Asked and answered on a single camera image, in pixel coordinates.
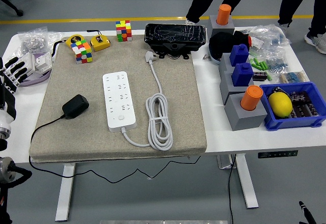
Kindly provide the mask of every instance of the yellow lemon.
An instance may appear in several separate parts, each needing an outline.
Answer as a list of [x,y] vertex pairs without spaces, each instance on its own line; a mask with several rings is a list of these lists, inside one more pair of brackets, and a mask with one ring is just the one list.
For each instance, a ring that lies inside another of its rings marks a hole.
[[268,101],[274,114],[278,117],[287,117],[292,112],[291,99],[285,93],[272,93],[269,96]]

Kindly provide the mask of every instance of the gray floor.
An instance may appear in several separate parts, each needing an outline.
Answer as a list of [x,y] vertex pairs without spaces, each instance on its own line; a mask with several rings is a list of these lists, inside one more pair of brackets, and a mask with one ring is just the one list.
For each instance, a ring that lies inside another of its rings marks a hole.
[[[24,10],[23,17],[0,3],[0,21],[68,18],[125,18],[185,16],[192,0],[11,0]],[[205,16],[216,14],[215,0]],[[243,0],[233,16],[278,15],[281,0]],[[304,0],[296,14],[313,14],[313,0]],[[236,26],[276,23],[277,19],[234,20]],[[323,97],[326,56],[303,41],[310,19],[295,19],[288,38],[309,78]],[[133,29],[143,29],[145,22],[132,22]],[[114,30],[113,22],[0,24],[0,56],[17,32],[47,26],[49,31]],[[325,148],[299,150],[297,157],[258,159],[246,155],[256,190],[258,209],[246,209],[237,171],[231,178],[231,200],[235,223],[298,223],[305,218],[298,205],[303,201],[317,223],[326,222]],[[174,158],[194,162],[196,157]],[[80,163],[77,172],[89,169],[118,180],[139,168],[155,175],[168,159],[119,160]],[[27,164],[21,167],[31,169]],[[60,164],[43,166],[62,172]],[[195,165],[171,164],[157,178],[148,180],[136,173],[117,184],[110,184],[88,173],[74,179],[70,223],[99,223],[114,219],[222,219],[230,221],[228,207],[229,171],[218,169],[216,157],[204,156]],[[9,190],[8,212],[14,223],[54,223],[61,179],[33,170],[23,185]]]

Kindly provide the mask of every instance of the table leg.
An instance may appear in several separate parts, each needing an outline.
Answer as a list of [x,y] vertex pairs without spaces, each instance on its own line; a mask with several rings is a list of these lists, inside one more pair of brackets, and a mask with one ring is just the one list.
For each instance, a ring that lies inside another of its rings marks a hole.
[[253,182],[251,181],[245,154],[236,155],[236,166],[238,169],[243,195],[246,201],[247,208],[248,209],[258,208],[258,202],[257,202]]
[[[218,165],[220,169],[224,170],[224,169],[231,168],[232,161],[234,159],[233,155],[218,155],[217,157],[218,157]],[[258,202],[257,202],[254,186],[250,177],[245,154],[236,155],[236,167],[234,166],[233,168],[238,170],[243,196],[244,196],[244,200],[246,201],[247,208],[248,209],[258,208]]]
[[[75,163],[64,164],[63,176],[72,176],[75,172]],[[70,197],[72,191],[73,177],[62,178],[56,221],[67,221],[69,215]]]

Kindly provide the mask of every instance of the orange cylinder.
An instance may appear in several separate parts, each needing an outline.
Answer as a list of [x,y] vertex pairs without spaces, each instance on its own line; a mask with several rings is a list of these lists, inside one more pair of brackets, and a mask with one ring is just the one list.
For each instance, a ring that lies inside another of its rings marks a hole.
[[216,23],[219,25],[226,25],[229,22],[230,13],[231,6],[228,4],[221,4]]
[[249,86],[241,99],[240,105],[243,109],[252,111],[256,108],[262,96],[263,90],[259,86]]

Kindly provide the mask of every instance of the tape measure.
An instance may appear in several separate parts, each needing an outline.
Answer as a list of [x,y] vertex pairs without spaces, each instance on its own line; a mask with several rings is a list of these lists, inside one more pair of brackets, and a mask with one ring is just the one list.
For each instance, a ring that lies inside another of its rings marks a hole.
[[72,43],[76,43],[76,42],[79,42],[79,41],[82,41],[82,40],[85,40],[85,38],[82,35],[74,34],[74,35],[72,35],[71,37],[69,37],[67,39],[66,44],[67,44],[68,47],[70,47],[70,45]]
[[98,32],[98,35],[93,37],[90,41],[91,45],[94,48],[94,51],[100,51],[107,47],[110,47],[111,42],[110,40],[105,36],[102,35],[102,33],[98,30],[87,30],[87,32]]

